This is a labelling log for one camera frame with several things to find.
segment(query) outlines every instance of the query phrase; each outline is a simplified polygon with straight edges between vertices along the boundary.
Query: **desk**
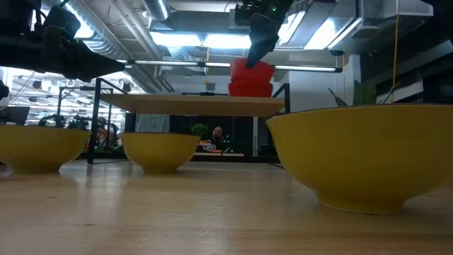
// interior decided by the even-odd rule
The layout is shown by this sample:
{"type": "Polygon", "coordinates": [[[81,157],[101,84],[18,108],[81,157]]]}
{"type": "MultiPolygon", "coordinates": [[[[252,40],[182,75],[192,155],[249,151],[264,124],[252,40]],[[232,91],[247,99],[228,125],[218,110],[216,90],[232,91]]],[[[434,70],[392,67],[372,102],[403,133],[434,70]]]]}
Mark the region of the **desk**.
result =
{"type": "Polygon", "coordinates": [[[101,100],[131,113],[271,117],[285,107],[283,98],[101,94],[101,100]]]}
{"type": "Polygon", "coordinates": [[[191,162],[179,172],[76,161],[61,176],[0,178],[0,254],[453,253],[451,184],[400,215],[373,216],[320,206],[268,164],[191,162]]]}

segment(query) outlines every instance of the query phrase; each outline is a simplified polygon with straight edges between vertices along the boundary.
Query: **yellow cable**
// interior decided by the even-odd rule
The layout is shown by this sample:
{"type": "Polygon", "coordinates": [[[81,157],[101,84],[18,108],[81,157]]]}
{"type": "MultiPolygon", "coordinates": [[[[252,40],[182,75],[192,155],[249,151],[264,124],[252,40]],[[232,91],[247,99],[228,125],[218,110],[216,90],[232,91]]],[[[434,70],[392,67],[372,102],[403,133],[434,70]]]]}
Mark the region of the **yellow cable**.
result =
{"type": "MultiPolygon", "coordinates": [[[[396,62],[398,60],[398,30],[399,30],[399,10],[401,7],[401,0],[398,1],[398,13],[396,14],[396,29],[395,29],[395,55],[394,55],[394,82],[391,88],[396,85],[396,62]]],[[[391,102],[394,102],[394,93],[391,95],[391,102]]]]}
{"type": "Polygon", "coordinates": [[[345,102],[346,102],[346,74],[345,74],[345,66],[346,66],[346,58],[343,54],[343,93],[345,94],[345,102]]]}

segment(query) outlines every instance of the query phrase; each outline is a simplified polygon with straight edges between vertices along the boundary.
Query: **man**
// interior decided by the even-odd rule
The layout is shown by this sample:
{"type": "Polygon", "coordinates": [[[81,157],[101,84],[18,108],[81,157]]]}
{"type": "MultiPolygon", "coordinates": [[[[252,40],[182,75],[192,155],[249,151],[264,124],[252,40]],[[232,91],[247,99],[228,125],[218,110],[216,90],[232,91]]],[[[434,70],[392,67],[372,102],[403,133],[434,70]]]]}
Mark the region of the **man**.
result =
{"type": "Polygon", "coordinates": [[[210,151],[214,151],[214,150],[224,151],[224,150],[226,150],[226,145],[222,142],[223,138],[224,138],[223,129],[221,127],[216,127],[212,131],[211,140],[207,141],[210,144],[214,145],[214,148],[211,147],[210,151]]]}
{"type": "Polygon", "coordinates": [[[0,111],[8,106],[10,100],[9,87],[5,86],[3,81],[0,80],[0,111]]]}

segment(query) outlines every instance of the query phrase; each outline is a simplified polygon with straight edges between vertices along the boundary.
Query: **yellow bowl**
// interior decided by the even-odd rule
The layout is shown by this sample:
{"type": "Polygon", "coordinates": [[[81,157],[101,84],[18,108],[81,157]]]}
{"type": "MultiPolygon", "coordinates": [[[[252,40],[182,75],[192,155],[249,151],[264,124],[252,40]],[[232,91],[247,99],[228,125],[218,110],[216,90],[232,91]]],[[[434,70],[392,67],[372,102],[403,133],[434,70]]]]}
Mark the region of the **yellow bowl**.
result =
{"type": "Polygon", "coordinates": [[[52,127],[0,126],[0,162],[14,173],[56,173],[82,153],[90,132],[52,127]]]}
{"type": "Polygon", "coordinates": [[[147,174],[175,174],[192,159],[200,138],[171,133],[120,134],[127,157],[147,174]]]}
{"type": "Polygon", "coordinates": [[[311,110],[268,120],[280,161],[330,208],[397,213],[453,175],[453,106],[311,110]]]}

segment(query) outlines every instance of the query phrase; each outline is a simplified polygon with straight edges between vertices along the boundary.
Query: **red cup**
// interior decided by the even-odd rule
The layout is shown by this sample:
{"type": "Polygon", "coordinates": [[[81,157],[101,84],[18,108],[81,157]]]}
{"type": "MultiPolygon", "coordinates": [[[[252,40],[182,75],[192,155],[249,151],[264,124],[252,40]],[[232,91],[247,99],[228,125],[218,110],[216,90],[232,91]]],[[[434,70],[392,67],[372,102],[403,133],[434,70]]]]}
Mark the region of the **red cup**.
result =
{"type": "Polygon", "coordinates": [[[236,58],[233,59],[231,63],[231,81],[259,81],[261,83],[269,83],[274,75],[275,69],[273,66],[264,63],[258,62],[252,69],[247,69],[247,59],[246,58],[236,58]]]}
{"type": "Polygon", "coordinates": [[[269,82],[233,81],[228,85],[230,96],[268,97],[272,96],[274,86],[269,82]]]}

